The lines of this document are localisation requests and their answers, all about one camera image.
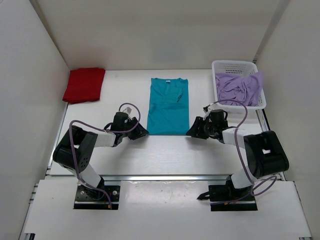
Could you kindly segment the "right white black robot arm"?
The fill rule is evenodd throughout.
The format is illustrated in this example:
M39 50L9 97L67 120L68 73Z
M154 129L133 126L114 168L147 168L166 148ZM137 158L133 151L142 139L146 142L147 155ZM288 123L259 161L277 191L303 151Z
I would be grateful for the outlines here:
M228 113L222 109L205 108L204 117L197 116L186 135L197 139L214 139L236 147L242 170L227 177L225 185L214 195L225 194L230 200L251 194L254 184L265 176L289 169L289 160L272 130L251 134L230 126Z

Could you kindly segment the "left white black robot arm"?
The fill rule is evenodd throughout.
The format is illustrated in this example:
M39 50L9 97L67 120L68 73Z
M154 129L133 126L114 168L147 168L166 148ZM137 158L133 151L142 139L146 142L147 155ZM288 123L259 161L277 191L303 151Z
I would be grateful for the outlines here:
M135 141L149 134L136 117L118 111L103 129L73 120L53 152L53 161L70 171L93 200L109 199L105 181L90 164L95 148L117 147L125 138Z

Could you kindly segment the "red t shirt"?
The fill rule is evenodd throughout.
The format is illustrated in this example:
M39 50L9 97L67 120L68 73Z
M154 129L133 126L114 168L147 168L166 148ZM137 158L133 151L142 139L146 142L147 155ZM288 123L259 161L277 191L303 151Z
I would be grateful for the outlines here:
M98 67L71 70L62 100L68 104L99 101L105 73Z

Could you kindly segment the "teal t shirt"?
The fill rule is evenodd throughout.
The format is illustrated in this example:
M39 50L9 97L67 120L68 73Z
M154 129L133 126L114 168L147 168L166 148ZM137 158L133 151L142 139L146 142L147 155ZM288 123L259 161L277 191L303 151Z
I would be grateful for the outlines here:
M152 78L147 130L153 136L183 136L190 129L187 79Z

